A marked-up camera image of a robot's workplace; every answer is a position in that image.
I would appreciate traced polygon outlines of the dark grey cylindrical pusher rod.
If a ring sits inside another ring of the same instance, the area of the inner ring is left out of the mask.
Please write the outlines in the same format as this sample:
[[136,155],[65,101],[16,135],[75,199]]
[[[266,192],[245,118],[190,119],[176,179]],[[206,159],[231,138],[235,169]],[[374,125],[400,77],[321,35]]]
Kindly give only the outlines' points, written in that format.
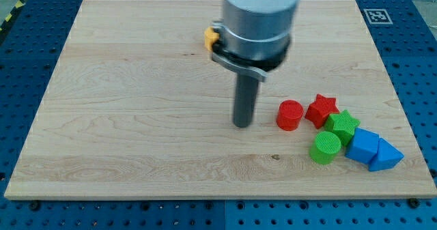
[[238,74],[234,96],[233,123],[239,128],[248,127],[253,121],[259,81]]

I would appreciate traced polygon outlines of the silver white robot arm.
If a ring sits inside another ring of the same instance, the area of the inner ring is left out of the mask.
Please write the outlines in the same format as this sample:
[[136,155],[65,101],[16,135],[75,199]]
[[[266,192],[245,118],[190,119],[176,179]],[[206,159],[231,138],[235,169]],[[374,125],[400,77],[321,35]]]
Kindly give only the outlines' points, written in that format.
[[232,121],[239,128],[253,120],[259,83],[287,55],[299,1],[222,1],[222,18],[212,23],[219,37],[212,44],[211,58],[236,73]]

